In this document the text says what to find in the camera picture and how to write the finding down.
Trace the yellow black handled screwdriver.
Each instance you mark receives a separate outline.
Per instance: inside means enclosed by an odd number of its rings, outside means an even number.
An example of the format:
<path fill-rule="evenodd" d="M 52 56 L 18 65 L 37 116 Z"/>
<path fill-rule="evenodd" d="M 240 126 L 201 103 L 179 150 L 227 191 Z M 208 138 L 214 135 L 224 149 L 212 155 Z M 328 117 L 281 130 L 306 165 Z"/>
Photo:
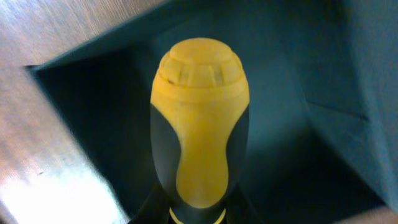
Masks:
<path fill-rule="evenodd" d="M 249 85 L 223 42 L 193 38 L 161 59 L 150 94 L 150 140 L 175 223 L 220 223 L 246 157 Z"/>

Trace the black box with flip lid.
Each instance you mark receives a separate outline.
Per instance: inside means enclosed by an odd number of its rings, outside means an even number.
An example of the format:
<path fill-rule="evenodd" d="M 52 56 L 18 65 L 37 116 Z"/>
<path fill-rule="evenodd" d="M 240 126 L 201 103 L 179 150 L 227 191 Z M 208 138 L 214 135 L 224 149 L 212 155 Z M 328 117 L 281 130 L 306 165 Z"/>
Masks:
<path fill-rule="evenodd" d="M 150 149 L 161 57 L 192 37 L 239 55 L 251 102 L 235 223 L 332 223 L 397 208 L 397 158 L 381 154 L 349 54 L 341 4 L 166 1 L 27 67 L 133 223 L 167 223 Z"/>

